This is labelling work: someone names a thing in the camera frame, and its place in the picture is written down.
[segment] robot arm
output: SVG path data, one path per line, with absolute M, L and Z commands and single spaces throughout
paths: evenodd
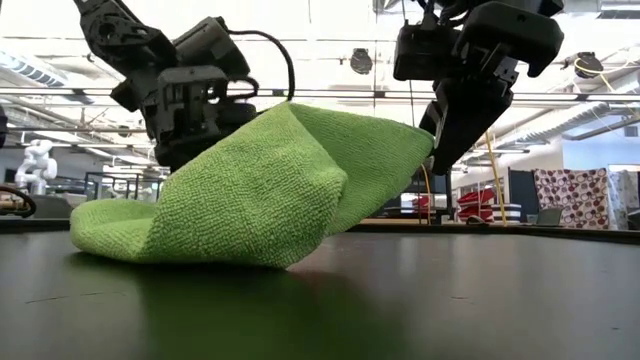
M 58 175 L 58 163 L 49 158 L 53 143 L 49 140 L 33 140 L 24 150 L 24 160 L 14 178 L 18 188 L 25 188 L 29 183 L 38 184 L 40 192 L 45 191 L 46 179 L 55 179 Z
M 253 85 L 245 99 L 257 94 L 258 84 L 247 77 L 249 66 L 222 18 L 206 18 L 172 43 L 160 30 L 142 24 L 121 0 L 74 1 L 91 51 L 127 78 L 111 97 L 142 112 L 161 165 L 178 169 L 256 117 L 252 105 L 226 95 L 229 81 Z M 550 16 L 563 4 L 418 3 L 424 18 L 400 30 L 394 78 L 433 81 L 437 100 L 420 127 L 435 134 L 429 165 L 433 173 L 444 174 L 511 105 L 517 62 L 528 63 L 528 75 L 535 77 L 557 56 L 564 35 Z M 439 17 L 436 3 L 442 7 Z M 218 103 L 210 104 L 211 98 Z
M 537 77 L 555 59 L 564 34 L 550 18 L 561 0 L 418 0 L 419 25 L 396 43 L 394 78 L 430 80 L 432 101 L 420 127 L 436 136 L 429 166 L 446 173 L 511 105 L 518 61 Z M 440 16 L 435 4 L 442 7 Z

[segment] white wall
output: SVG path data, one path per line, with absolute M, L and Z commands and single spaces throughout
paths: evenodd
M 69 149 L 56 148 L 53 158 L 58 162 L 58 175 L 73 179 L 84 179 L 88 171 L 102 171 L 102 163 L 89 154 L 74 154 Z M 16 170 L 24 159 L 24 150 L 0 149 L 0 183 L 4 181 L 6 169 Z
M 512 170 L 532 170 L 532 169 L 562 169 L 563 153 L 562 139 L 555 138 L 549 145 L 532 146 L 528 154 L 503 154 L 496 159 L 498 176 L 504 177 L 505 188 L 503 189 L 505 200 L 509 201 L 509 181 L 507 172 L 509 167 Z M 493 170 L 490 167 L 469 167 L 468 174 L 453 174 L 451 185 L 453 189 L 461 186 L 468 186 L 492 180 Z
M 640 165 L 640 138 L 616 130 L 582 141 L 563 141 L 564 167 L 572 170 Z

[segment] towel fold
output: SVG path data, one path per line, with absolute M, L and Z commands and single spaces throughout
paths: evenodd
M 134 263 L 286 268 L 397 196 L 432 147 L 391 120 L 280 104 L 169 176 L 157 204 L 80 205 L 71 239 Z

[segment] yellow cable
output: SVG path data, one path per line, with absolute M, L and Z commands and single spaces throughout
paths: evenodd
M 604 76 L 604 74 L 600 74 L 600 79 L 602 79 L 602 82 L 604 82 L 610 92 L 616 92 L 616 89 L 611 86 L 611 83 L 609 83 L 609 80 L 607 80 L 607 77 Z M 631 113 L 633 113 L 633 115 L 635 115 L 636 119 L 640 119 L 640 113 L 635 111 L 631 106 L 629 106 L 629 104 L 625 104 L 625 106 L 627 107 L 627 109 L 629 109 L 629 111 L 631 111 Z
M 489 158 L 491 159 L 491 168 L 493 169 L 493 178 L 496 182 L 496 190 L 498 191 L 498 201 L 500 202 L 500 214 L 502 214 L 502 225 L 507 226 L 507 217 L 504 212 L 504 201 L 502 201 L 502 189 L 500 187 L 500 179 L 498 178 L 498 169 L 496 168 L 496 159 L 493 156 L 493 150 L 491 149 L 491 137 L 489 132 L 484 133 L 487 149 L 489 150 Z
M 431 225 L 431 186 L 429 185 L 429 176 L 427 175 L 427 168 L 424 164 L 420 164 L 422 167 L 422 173 L 424 174 L 424 182 L 427 185 L 427 225 Z

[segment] ceiling duct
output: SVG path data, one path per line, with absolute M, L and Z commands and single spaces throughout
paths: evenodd
M 618 129 L 624 129 L 625 130 L 625 134 L 624 134 L 625 137 L 638 137 L 638 127 L 631 126 L 631 125 L 635 125 L 635 124 L 637 124 L 639 122 L 640 122 L 640 119 L 634 114 L 632 116 L 628 116 L 628 117 L 624 118 L 621 121 L 618 121 L 617 123 L 606 125 L 606 126 L 603 126 L 603 127 L 599 128 L 599 129 L 587 131 L 587 132 L 582 133 L 580 135 L 575 135 L 575 136 L 562 135 L 562 138 L 565 139 L 565 140 L 570 140 L 570 141 L 582 141 L 582 140 L 590 139 L 592 137 L 596 137 L 598 135 L 606 134 L 606 133 L 608 133 L 610 131 L 614 131 L 614 130 L 618 130 Z
M 43 132 L 46 132 L 46 128 L 63 128 L 63 126 L 56 125 L 52 121 L 54 119 L 52 119 L 48 115 L 39 114 L 37 111 L 29 111 L 29 109 L 26 109 L 26 108 L 2 107 L 1 105 L 0 107 L 3 109 L 9 122 L 12 124 L 20 125 L 24 127 L 45 128 Z M 76 134 L 75 136 L 81 140 L 88 141 L 88 142 L 95 142 L 95 138 L 98 137 L 98 138 L 101 138 L 103 141 L 108 141 L 109 143 L 113 143 L 113 141 L 103 136 L 94 135 L 93 137 L 91 137 L 89 135 L 83 135 L 83 134 Z M 132 151 L 137 153 L 137 155 L 145 156 L 145 157 L 147 156 L 146 152 L 137 152 L 135 150 L 129 150 L 129 149 L 109 149 L 109 155 L 131 156 Z
M 35 56 L 23 56 L 7 49 L 0 49 L 0 68 L 46 87 L 69 85 L 69 79 L 62 71 Z M 94 103 L 93 99 L 85 95 L 82 90 L 77 90 L 77 95 L 68 95 L 65 98 L 85 105 Z
M 640 0 L 607 0 L 600 4 L 602 20 L 637 20 L 640 19 Z
M 601 0 L 567 0 L 564 2 L 564 13 L 594 13 L 600 12 Z
M 640 71 L 623 76 L 613 81 L 611 86 L 617 93 L 636 93 L 640 91 Z M 496 139 L 494 146 L 508 146 L 519 142 L 539 141 L 553 138 L 563 132 L 596 121 L 599 118 L 614 114 L 628 112 L 626 108 L 612 108 L 605 102 L 588 102 L 576 105 L 565 110 L 548 112 L 537 117 L 520 128 L 514 129 L 504 136 Z

